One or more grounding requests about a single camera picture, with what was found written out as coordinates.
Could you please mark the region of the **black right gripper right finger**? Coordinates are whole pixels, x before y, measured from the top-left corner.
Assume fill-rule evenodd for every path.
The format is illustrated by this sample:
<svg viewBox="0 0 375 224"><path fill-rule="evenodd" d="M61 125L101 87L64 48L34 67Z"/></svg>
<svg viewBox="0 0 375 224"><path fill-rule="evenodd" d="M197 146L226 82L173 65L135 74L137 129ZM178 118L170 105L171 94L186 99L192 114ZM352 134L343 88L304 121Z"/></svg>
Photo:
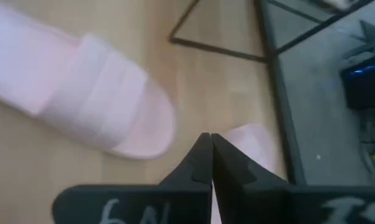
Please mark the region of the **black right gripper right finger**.
<svg viewBox="0 0 375 224"><path fill-rule="evenodd" d="M212 134L223 223L375 223L375 187L293 185Z"/></svg>

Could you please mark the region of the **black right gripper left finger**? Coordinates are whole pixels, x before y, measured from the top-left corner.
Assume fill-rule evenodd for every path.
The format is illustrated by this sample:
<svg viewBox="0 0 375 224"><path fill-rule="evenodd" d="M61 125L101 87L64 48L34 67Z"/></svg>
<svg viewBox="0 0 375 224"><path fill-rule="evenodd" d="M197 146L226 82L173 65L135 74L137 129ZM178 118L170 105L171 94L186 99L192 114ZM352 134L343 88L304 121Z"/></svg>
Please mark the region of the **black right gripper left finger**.
<svg viewBox="0 0 375 224"><path fill-rule="evenodd" d="M202 133L158 184L83 184L52 204L55 223L210 223L212 139Z"/></svg>

